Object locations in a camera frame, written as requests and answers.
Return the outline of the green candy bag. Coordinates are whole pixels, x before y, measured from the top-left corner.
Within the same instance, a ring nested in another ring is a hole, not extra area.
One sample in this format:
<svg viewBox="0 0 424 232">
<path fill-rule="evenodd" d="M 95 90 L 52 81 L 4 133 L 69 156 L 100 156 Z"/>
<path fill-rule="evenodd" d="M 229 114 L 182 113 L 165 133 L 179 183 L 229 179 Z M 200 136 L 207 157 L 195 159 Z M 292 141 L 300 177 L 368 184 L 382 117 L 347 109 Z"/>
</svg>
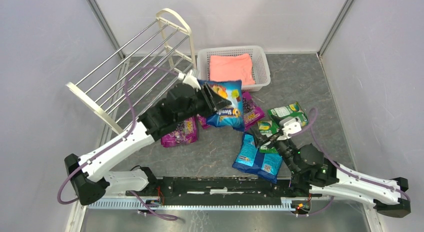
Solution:
<svg viewBox="0 0 424 232">
<path fill-rule="evenodd" d="M 282 107 L 268 109 L 267 113 L 271 120 L 276 124 L 288 117 L 296 118 L 302 127 L 309 124 L 309 119 L 298 102 Z"/>
<path fill-rule="evenodd" d="M 275 133 L 279 133 L 280 129 L 276 123 L 271 120 L 261 120 L 257 123 L 258 129 L 262 135 L 269 137 Z M 260 153 L 276 154 L 274 150 L 268 150 L 265 146 L 259 148 Z"/>
</svg>

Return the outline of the blue candy bag with fruits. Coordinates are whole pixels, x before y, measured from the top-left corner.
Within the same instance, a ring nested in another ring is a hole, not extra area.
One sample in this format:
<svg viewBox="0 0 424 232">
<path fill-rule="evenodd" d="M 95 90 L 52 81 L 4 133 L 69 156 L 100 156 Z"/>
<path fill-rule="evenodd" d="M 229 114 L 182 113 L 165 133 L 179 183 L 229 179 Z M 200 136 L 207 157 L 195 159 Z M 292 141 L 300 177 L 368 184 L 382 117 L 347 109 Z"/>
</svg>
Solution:
<svg viewBox="0 0 424 232">
<path fill-rule="evenodd" d="M 217 114 L 206 118 L 207 123 L 214 127 L 231 126 L 234 130 L 244 131 L 245 124 L 243 120 L 243 101 L 242 101 L 242 82 L 241 80 L 236 81 L 206 81 L 200 80 L 200 85 L 203 83 L 230 83 L 230 101 L 231 105 L 219 110 Z"/>
</svg>

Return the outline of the blue candy bag back side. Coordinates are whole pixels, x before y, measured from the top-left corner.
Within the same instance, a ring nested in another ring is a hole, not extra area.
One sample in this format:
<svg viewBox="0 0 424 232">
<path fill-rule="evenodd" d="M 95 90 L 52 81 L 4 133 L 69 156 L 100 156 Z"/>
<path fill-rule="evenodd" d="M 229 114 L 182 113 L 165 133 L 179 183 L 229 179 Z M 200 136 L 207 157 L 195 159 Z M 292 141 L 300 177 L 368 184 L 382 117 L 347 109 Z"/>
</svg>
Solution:
<svg viewBox="0 0 424 232">
<path fill-rule="evenodd" d="M 261 153 L 255 146 L 254 137 L 244 133 L 240 152 L 236 156 L 232 168 L 240 172 L 257 175 L 276 184 L 277 175 L 282 164 L 282 157 L 275 153 Z"/>
</svg>

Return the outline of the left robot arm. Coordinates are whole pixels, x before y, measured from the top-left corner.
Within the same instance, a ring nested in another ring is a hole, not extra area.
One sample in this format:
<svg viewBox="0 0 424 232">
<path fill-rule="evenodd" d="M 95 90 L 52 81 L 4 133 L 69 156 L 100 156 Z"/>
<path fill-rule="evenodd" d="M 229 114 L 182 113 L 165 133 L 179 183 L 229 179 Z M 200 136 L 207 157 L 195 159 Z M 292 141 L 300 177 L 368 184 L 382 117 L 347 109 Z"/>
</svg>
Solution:
<svg viewBox="0 0 424 232">
<path fill-rule="evenodd" d="M 83 156 L 69 154 L 64 159 L 68 176 L 57 193 L 58 202 L 70 204 L 78 201 L 81 205 L 89 205 L 115 185 L 119 192 L 143 190 L 149 183 L 144 171 L 124 182 L 107 181 L 106 176 L 115 165 L 175 131 L 184 120 L 195 115 L 210 117 L 230 104 L 231 101 L 208 84 L 198 88 L 184 83 L 175 85 L 154 106 L 139 117 L 133 117 L 128 129 L 102 147 Z"/>
</svg>

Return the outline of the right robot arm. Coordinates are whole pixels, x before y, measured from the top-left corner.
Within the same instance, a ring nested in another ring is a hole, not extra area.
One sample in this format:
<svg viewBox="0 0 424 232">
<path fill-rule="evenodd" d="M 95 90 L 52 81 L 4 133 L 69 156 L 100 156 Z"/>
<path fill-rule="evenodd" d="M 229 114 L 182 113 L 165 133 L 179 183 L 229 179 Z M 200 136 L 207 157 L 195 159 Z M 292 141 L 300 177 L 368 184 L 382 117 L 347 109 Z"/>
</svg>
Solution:
<svg viewBox="0 0 424 232">
<path fill-rule="evenodd" d="M 321 194 L 339 196 L 371 206 L 377 213 L 403 218 L 411 213 L 411 199 L 406 194 L 406 178 L 377 178 L 330 159 L 317 145 L 300 148 L 279 131 L 270 137 L 250 129 L 256 147 L 274 148 L 291 172 L 290 190 L 294 196 Z"/>
</svg>

